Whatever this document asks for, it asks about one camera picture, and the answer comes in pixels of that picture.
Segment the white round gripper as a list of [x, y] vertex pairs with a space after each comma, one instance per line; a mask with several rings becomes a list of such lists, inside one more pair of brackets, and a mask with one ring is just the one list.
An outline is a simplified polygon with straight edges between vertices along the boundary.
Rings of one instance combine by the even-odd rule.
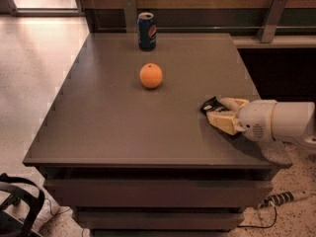
[[[230, 135], [243, 132], [249, 140], [256, 142], [273, 141], [272, 116], [277, 101], [257, 100], [249, 103], [245, 99], [221, 98], [219, 102], [232, 112], [207, 112], [207, 120], [212, 126]], [[237, 118], [233, 112], [239, 111]]]

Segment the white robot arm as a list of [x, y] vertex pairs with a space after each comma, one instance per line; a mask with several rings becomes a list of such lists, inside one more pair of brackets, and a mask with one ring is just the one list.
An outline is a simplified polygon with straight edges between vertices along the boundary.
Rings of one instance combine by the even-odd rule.
[[255, 142], [281, 141], [315, 149], [315, 104], [215, 97], [200, 111], [213, 127], [229, 134], [242, 133]]

